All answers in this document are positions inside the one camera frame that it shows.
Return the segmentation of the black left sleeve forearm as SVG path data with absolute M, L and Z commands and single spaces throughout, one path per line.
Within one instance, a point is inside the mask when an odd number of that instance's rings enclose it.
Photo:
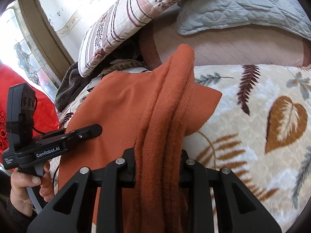
M 4 232 L 26 232 L 30 223 L 35 219 L 37 213 L 33 210 L 32 216 L 28 217 L 14 208 L 10 201 L 1 199 L 1 231 Z

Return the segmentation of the person's left hand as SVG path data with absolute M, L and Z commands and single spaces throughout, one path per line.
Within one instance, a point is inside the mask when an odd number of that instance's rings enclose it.
M 47 202 L 54 197 L 49 161 L 44 163 L 43 169 L 44 175 L 41 178 L 21 173 L 17 168 L 11 175 L 10 201 L 14 208 L 25 216 L 30 217 L 33 213 L 33 204 L 26 192 L 26 187 L 39 186 L 39 194 Z

